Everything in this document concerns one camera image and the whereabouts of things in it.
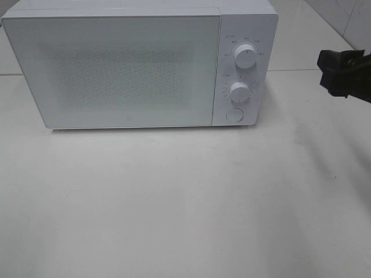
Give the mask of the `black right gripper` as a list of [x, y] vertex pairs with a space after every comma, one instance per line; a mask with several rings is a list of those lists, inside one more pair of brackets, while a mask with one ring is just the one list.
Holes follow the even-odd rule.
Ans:
[[[356, 97], [370, 103], [370, 54], [364, 50], [321, 50], [317, 66], [320, 85], [333, 97]], [[345, 77], [336, 72], [345, 69]]]

